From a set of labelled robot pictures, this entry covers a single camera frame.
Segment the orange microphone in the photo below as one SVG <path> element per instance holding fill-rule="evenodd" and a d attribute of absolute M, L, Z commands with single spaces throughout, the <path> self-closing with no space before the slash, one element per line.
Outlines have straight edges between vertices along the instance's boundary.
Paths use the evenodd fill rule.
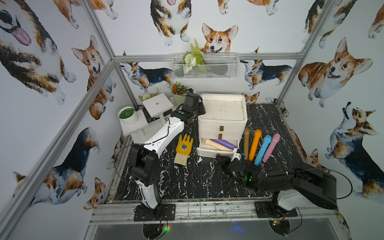
<path fill-rule="evenodd" d="M 256 130 L 254 133 L 254 139 L 253 139 L 251 150 L 249 153 L 249 161 L 253 161 L 255 158 L 256 151 L 257 151 L 259 140 L 260 140 L 261 136 L 262 136 L 262 131 Z"/>

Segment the blue microphone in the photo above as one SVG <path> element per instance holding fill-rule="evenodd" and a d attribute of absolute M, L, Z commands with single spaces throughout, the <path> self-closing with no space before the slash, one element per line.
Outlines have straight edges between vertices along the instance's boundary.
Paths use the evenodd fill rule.
<path fill-rule="evenodd" d="M 258 166 L 261 163 L 261 161 L 264 157 L 264 154 L 266 153 L 271 141 L 272 141 L 272 137 L 270 135 L 266 135 L 264 137 L 263 144 L 262 144 L 262 146 L 261 146 L 261 148 L 260 148 L 260 150 L 256 156 L 256 159 L 254 161 L 255 166 Z"/>

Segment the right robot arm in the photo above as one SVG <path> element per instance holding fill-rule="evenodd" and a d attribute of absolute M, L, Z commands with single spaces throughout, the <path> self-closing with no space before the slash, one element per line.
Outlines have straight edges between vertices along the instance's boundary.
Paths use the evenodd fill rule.
<path fill-rule="evenodd" d="M 216 160 L 226 175 L 235 179 L 253 194 L 272 193 L 272 207 L 291 211 L 297 207 L 315 205 L 336 210 L 337 180 L 321 169 L 301 163 L 293 170 L 264 172 L 242 154 L 231 157 L 217 155 Z"/>

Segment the gold microphone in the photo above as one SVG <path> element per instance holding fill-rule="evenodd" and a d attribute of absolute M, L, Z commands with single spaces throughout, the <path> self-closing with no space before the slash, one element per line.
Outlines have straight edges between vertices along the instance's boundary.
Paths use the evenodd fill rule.
<path fill-rule="evenodd" d="M 245 128 L 244 130 L 244 134 L 243 134 L 243 140 L 244 140 L 244 143 L 243 143 L 243 151 L 244 151 L 244 154 L 245 154 L 245 160 L 248 160 L 249 159 L 249 139 L 250 139 L 250 129 L 249 128 Z"/>

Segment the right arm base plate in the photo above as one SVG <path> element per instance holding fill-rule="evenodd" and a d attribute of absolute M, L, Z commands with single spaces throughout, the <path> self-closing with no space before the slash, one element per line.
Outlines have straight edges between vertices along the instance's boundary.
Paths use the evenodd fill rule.
<path fill-rule="evenodd" d="M 256 201 L 254 203 L 258 218 L 281 219 L 284 217 L 297 217 L 295 209 L 287 211 L 271 201 Z"/>

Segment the beige microphone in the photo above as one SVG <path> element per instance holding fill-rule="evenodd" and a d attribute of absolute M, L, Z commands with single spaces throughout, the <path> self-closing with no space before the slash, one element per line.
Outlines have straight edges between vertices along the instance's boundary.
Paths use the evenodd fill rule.
<path fill-rule="evenodd" d="M 220 150 L 220 151 L 227 151 L 227 152 L 231 152 L 233 149 L 230 149 L 220 143 L 217 143 L 211 139 L 204 139 L 204 144 L 205 145 L 208 145 L 208 146 L 211 146 L 217 150 Z"/>

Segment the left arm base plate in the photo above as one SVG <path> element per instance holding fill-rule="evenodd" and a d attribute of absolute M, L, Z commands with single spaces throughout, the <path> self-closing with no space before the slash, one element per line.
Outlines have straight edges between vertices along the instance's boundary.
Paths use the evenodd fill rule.
<path fill-rule="evenodd" d="M 175 219 L 176 205 L 175 204 L 160 204 L 155 209 L 150 209 L 143 204 L 138 205 L 134 209 L 134 222 L 151 222 Z"/>

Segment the pink microphone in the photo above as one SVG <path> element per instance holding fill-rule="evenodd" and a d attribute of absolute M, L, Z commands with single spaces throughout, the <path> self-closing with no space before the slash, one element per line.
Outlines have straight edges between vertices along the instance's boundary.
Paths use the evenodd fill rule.
<path fill-rule="evenodd" d="M 274 149 L 275 149 L 277 143 L 280 141 L 280 139 L 281 139 L 280 134 L 275 134 L 272 137 L 272 140 L 271 140 L 271 142 L 270 142 L 270 144 L 269 144 L 269 146 L 268 146 L 268 148 L 267 148 L 267 150 L 263 156 L 263 159 L 262 159 L 263 163 L 266 163 L 269 160 L 272 152 L 274 151 Z"/>

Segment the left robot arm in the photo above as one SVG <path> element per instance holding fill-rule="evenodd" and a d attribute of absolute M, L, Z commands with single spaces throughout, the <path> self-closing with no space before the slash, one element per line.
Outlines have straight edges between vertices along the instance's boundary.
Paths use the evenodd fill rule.
<path fill-rule="evenodd" d="M 129 152 L 129 170 L 133 181 L 139 187 L 142 204 L 148 209 L 155 210 L 161 203 L 159 192 L 160 162 L 159 158 L 185 127 L 191 126 L 195 119 L 206 113 L 203 99 L 187 90 L 184 104 L 179 105 L 167 123 L 148 141 L 143 144 L 132 144 Z"/>

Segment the white drawer cabinet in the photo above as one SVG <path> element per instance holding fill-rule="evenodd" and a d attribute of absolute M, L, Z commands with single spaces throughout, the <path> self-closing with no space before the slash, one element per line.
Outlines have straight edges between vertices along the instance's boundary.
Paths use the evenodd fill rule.
<path fill-rule="evenodd" d="M 237 149 L 247 125 L 246 99 L 243 95 L 202 94 L 206 113 L 198 116 L 199 146 L 197 155 L 215 158 L 232 156 L 233 150 L 219 150 L 207 145 L 206 140 L 224 140 Z"/>

